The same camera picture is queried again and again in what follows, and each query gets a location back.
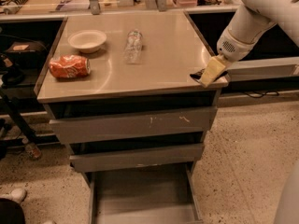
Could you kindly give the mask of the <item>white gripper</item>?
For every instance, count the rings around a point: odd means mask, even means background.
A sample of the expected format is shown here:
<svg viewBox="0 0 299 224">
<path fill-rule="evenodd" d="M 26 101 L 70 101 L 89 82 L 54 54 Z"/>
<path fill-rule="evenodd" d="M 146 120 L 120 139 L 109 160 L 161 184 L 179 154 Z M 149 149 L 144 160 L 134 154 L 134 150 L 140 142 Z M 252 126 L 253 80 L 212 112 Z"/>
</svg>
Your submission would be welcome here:
<svg viewBox="0 0 299 224">
<path fill-rule="evenodd" d="M 252 44 L 241 42 L 225 29 L 217 42 L 218 56 L 212 56 L 199 82 L 205 88 L 219 78 L 234 62 L 246 57 L 253 49 Z"/>
</svg>

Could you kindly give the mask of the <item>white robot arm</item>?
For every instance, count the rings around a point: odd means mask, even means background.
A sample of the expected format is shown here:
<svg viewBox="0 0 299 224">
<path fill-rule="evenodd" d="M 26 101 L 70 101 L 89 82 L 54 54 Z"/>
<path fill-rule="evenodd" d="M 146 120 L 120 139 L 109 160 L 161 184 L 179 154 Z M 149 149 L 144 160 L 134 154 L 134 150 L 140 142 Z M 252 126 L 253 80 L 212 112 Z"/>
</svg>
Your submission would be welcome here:
<svg viewBox="0 0 299 224">
<path fill-rule="evenodd" d="M 217 42 L 217 55 L 212 56 L 199 79 L 205 88 L 233 63 L 246 57 L 261 36 L 278 25 L 299 45 L 298 0 L 241 0 L 230 23 Z"/>
</svg>

